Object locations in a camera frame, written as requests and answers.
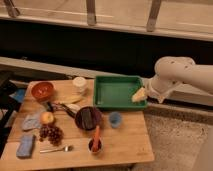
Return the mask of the cream gripper fingers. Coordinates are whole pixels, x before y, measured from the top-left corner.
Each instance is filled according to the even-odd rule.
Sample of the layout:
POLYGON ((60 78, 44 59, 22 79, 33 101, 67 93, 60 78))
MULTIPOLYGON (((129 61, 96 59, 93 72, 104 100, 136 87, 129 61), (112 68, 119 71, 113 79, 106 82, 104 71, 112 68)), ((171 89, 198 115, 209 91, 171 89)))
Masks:
POLYGON ((147 99, 146 95, 146 89, 144 87, 141 87, 133 96, 132 101, 133 102, 140 102, 147 99))

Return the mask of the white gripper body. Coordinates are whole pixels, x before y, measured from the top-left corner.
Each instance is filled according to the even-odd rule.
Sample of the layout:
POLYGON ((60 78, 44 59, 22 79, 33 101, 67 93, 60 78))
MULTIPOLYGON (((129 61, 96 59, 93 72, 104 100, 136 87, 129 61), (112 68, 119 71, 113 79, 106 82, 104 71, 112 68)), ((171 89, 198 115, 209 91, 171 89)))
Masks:
POLYGON ((158 86, 160 85, 160 80, 157 76, 149 78, 145 85, 146 94, 151 97, 155 98, 159 103, 164 101, 163 93, 158 90, 158 86))

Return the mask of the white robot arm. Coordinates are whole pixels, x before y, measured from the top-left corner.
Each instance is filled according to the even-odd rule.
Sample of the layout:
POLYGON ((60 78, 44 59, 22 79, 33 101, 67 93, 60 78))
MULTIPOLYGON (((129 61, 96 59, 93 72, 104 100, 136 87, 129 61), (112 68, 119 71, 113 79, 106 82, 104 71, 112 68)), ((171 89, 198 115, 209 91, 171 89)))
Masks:
POLYGON ((213 65, 198 65, 190 57, 165 56, 157 60, 155 75, 131 97, 133 102, 155 98, 162 103, 182 83, 213 94, 213 65))

